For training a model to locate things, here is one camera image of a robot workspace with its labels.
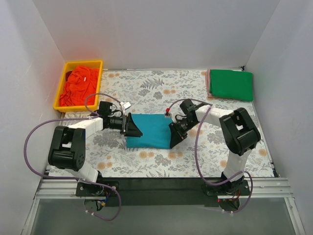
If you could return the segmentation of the teal t shirt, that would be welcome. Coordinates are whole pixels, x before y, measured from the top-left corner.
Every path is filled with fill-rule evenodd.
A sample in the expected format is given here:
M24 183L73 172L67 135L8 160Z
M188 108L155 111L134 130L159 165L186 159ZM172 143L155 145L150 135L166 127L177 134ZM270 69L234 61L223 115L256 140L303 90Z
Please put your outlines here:
M134 114L133 121L142 132L140 138L127 137L127 148L170 149L170 117L163 114Z

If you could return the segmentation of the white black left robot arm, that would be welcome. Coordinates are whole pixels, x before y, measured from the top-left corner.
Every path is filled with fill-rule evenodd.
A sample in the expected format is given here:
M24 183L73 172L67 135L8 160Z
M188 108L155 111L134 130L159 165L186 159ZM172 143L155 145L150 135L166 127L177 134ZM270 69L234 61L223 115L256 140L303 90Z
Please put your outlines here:
M48 154L48 163L58 169L63 169L73 177L89 181L87 190L94 196L100 195L104 184L99 181L100 173L86 162L86 139L104 129L118 130L126 137L140 138L143 133L133 121L132 114L125 114L131 105L120 103L120 117L115 117L113 104L101 101L98 110L91 118L82 120L70 126L57 126L54 130Z

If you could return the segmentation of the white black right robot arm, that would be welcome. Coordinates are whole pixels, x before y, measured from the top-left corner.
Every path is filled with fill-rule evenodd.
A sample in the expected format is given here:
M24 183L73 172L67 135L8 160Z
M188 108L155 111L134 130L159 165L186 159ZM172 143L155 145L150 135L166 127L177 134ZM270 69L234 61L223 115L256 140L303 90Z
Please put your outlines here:
M212 183L204 179L204 183L207 187L215 187L229 195L238 192L244 182L247 159L261 140L260 132L247 110L224 110L205 102L196 105L193 99L182 99L180 102L179 107L184 116L169 124L170 148L185 140L187 132L195 126L201 127L203 123L208 123L220 127L229 150L226 167L221 173L220 181Z

